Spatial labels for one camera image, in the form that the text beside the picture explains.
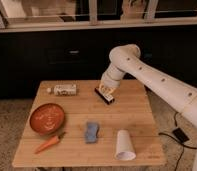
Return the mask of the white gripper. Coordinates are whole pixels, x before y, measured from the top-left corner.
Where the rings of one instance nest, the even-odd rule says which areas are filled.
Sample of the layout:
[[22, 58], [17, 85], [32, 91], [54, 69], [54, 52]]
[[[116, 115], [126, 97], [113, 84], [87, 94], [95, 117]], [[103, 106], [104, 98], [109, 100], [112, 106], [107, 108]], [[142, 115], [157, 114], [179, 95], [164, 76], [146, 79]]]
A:
[[111, 78], [107, 73], [104, 73], [101, 77], [100, 85], [99, 85], [99, 91], [104, 92], [106, 91], [106, 95], [112, 95], [114, 89], [116, 89], [120, 85], [119, 80], [115, 80]]

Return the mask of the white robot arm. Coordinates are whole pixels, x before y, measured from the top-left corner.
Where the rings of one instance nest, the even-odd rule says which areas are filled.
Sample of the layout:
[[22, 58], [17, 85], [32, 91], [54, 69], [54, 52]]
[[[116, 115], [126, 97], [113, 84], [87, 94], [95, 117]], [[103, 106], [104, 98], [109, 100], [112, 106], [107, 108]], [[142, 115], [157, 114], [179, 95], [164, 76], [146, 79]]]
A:
[[[135, 44], [117, 46], [109, 53], [110, 65], [102, 74], [99, 91], [112, 94], [126, 73], [151, 89], [197, 128], [197, 88], [161, 72], [140, 60]], [[197, 151], [192, 171], [197, 171]]]

